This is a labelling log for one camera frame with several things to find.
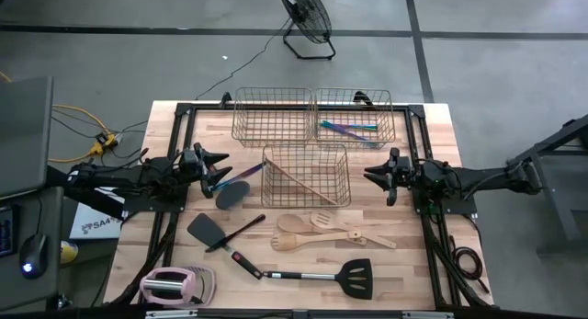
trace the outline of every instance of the wooden table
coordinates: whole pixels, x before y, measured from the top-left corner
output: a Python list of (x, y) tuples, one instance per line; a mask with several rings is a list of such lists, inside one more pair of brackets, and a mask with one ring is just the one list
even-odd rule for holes
[[(165, 156), (172, 130), (175, 101), (155, 101), (143, 148), (149, 148), (150, 157)], [(460, 166), (458, 145), (446, 104), (425, 104), (426, 120), (435, 159)], [(386, 206), (386, 193), (363, 178), (363, 169), (383, 164), (389, 158), (391, 146), (408, 155), (408, 141), (404, 119), (395, 116), (396, 141), (378, 151), (348, 151), (352, 203), (346, 208), (333, 210), (342, 220), (378, 231), (380, 235), (398, 245), (391, 250), (368, 242), (365, 247), (344, 241), (304, 245), (297, 250), (277, 252), (269, 244), (277, 231), (276, 220), (281, 214), (298, 214), (308, 220), (311, 209), (278, 210), (261, 206), (261, 173), (249, 177), (251, 193), (243, 205), (232, 211), (215, 208), (214, 199), (206, 199), (195, 183), (187, 196), (186, 211), (180, 215), (175, 239), (173, 266), (203, 264), (217, 274), (216, 295), (211, 308), (300, 308), (300, 309), (363, 309), (363, 310), (414, 310), (433, 309), (434, 300), (424, 251), (424, 238), (420, 218), (413, 212), (411, 194), (398, 189), (395, 206)], [(184, 139), (182, 126), (179, 139)], [(200, 142), (213, 153), (228, 153), (231, 157), (218, 167), (233, 166), (232, 177), (259, 164), (261, 148), (243, 148), (231, 137), (230, 111), (200, 111), (196, 116), (193, 142)], [(261, 270), (286, 270), (308, 273), (336, 273), (350, 259), (370, 258), (374, 271), (373, 300), (364, 301), (347, 297), (339, 285), (331, 281), (254, 279), (234, 263), (229, 255), (218, 250), (205, 254), (207, 248), (187, 232), (187, 226), (201, 212), (206, 212), (228, 234), (242, 227), (260, 213), (266, 220), (235, 238), (231, 245), (249, 258)], [(119, 296), (143, 264), (153, 225), (153, 214), (143, 212), (125, 223), (108, 280), (105, 301)], [(475, 229), (461, 216), (447, 216), (447, 228), (458, 246), (474, 249), (480, 256), (481, 245)], [(447, 276), (439, 270), (446, 299)], [(484, 271), (482, 277), (488, 284)], [(477, 282), (470, 282), (486, 302), (492, 296), (485, 294)]]

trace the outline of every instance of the wooden spatula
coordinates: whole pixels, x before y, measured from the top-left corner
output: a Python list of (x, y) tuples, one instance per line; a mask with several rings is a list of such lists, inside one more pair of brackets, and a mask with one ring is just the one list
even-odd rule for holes
[(280, 233), (272, 237), (270, 244), (277, 251), (286, 251), (296, 249), (301, 245), (306, 245), (310, 242), (320, 241), (334, 241), (334, 240), (345, 240), (351, 238), (358, 238), (361, 233), (358, 231), (346, 232), (346, 233), (331, 233), (325, 235), (314, 235), (314, 236), (302, 236), (293, 233)]
[[(277, 217), (277, 227), (282, 229), (284, 232), (290, 233), (318, 233), (318, 234), (332, 234), (334, 231), (324, 229), (305, 223), (301, 217), (295, 214), (282, 214)], [(345, 240), (356, 245), (366, 245), (368, 240), (365, 237), (359, 237), (357, 239)]]
[[(354, 231), (355, 227), (350, 226), (344, 222), (339, 221), (337, 217), (327, 210), (315, 210), (311, 213), (311, 222), (317, 227), (328, 228), (328, 229), (340, 229), (344, 231)], [(389, 241), (381, 236), (375, 235), (369, 231), (362, 231), (362, 236), (371, 240), (377, 244), (384, 245), (391, 249), (396, 249), (396, 244)]]

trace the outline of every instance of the concrete floor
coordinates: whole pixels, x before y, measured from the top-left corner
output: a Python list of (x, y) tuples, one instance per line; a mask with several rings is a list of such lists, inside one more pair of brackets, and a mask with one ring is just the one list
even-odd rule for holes
[[(405, 0), (323, 2), (335, 29), (411, 29)], [(427, 31), (588, 31), (588, 0), (415, 4), (421, 30)], [(0, 6), (2, 22), (37, 24), (275, 29), (286, 19), (278, 0), (6, 0)], [(14, 80), (53, 75), (56, 103), (87, 108), (121, 129), (147, 119), (155, 99), (195, 97), (249, 60), (267, 39), (0, 33), (0, 71)], [(292, 85), (383, 88), (397, 102), (424, 101), (412, 38), (335, 37), (337, 56), (317, 63), (296, 60), (279, 41), (204, 98), (244, 85)], [(292, 41), (305, 52), (324, 48), (304, 38)], [(449, 104), (466, 166), (500, 165), (588, 112), (586, 40), (424, 40), (424, 55), (435, 102)], [(95, 131), (67, 121), (80, 131)], [(139, 133), (128, 135), (122, 153), (141, 145)], [(83, 154), (90, 142), (53, 124), (51, 156)], [(108, 164), (116, 161), (107, 158)], [(535, 254), (538, 246), (562, 237), (543, 197), (494, 191), (476, 201), (496, 304), (586, 316), (588, 260)], [(97, 261), (63, 274), (64, 289), (76, 304), (91, 302), (106, 265)]]

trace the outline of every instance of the wire basket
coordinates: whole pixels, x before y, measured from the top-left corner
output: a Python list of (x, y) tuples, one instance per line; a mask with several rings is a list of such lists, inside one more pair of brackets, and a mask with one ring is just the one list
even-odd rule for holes
[(315, 92), (313, 112), (314, 136), (318, 142), (380, 149), (395, 139), (388, 90), (319, 88)]
[(239, 88), (232, 137), (244, 147), (305, 143), (312, 138), (311, 101), (308, 88)]
[(266, 208), (337, 208), (351, 203), (347, 152), (341, 144), (268, 145), (261, 202)]

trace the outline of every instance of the black slotted spatula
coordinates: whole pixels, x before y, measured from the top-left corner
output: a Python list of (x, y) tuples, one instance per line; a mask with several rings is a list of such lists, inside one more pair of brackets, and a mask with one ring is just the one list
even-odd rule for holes
[(294, 272), (264, 272), (264, 277), (273, 279), (322, 279), (339, 282), (343, 292), (360, 300), (371, 300), (374, 279), (369, 259), (354, 259), (343, 264), (337, 274), (310, 274)]
[[(213, 246), (225, 237), (224, 231), (205, 213), (200, 213), (190, 223), (187, 227), (187, 232), (207, 246)], [(228, 245), (223, 245), (222, 248), (231, 255), (232, 260), (236, 261), (242, 268), (245, 268), (256, 279), (263, 277), (261, 271), (255, 265), (251, 264), (241, 253)]]

